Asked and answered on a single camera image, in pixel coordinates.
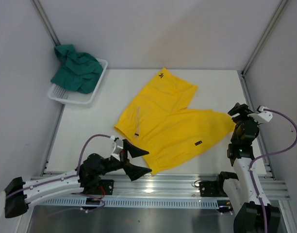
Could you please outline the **yellow shorts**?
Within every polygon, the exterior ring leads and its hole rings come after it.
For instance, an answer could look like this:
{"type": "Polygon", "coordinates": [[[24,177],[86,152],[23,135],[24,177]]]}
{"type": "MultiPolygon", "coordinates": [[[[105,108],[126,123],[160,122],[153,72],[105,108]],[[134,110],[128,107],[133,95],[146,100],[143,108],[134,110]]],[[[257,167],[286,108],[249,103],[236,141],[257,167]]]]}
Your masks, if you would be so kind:
{"type": "Polygon", "coordinates": [[[226,113],[188,109],[198,87],[166,68],[133,98],[114,129],[136,147],[153,174],[173,169],[211,149],[233,132],[226,113]]]}

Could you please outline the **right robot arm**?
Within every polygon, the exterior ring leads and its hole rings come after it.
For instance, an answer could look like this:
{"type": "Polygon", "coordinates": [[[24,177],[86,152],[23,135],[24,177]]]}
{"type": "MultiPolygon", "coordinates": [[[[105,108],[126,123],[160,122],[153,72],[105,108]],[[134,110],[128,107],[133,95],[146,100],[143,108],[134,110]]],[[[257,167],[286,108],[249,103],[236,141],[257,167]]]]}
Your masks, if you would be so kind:
{"type": "Polygon", "coordinates": [[[215,191],[227,195],[235,212],[235,233],[276,233],[281,213],[266,197],[259,180],[252,143],[259,135],[259,125],[268,123],[272,116],[266,110],[255,113],[246,104],[236,103],[228,111],[235,128],[228,145],[227,157],[234,172],[221,172],[215,191]]]}

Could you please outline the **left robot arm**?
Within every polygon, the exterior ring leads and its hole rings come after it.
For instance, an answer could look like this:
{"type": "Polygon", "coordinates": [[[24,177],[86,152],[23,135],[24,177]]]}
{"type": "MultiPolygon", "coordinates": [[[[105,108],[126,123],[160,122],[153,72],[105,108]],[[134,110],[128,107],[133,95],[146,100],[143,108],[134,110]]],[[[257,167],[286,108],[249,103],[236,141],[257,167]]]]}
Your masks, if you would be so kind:
{"type": "Polygon", "coordinates": [[[129,179],[135,181],[152,170],[131,164],[128,157],[137,158],[148,154],[148,151],[132,145],[126,139],[115,138],[108,158],[92,153],[76,169],[57,176],[33,181],[14,178],[4,190],[4,216],[21,216],[30,206],[63,195],[94,195],[101,188],[101,177],[116,170],[124,170],[129,179]]]}

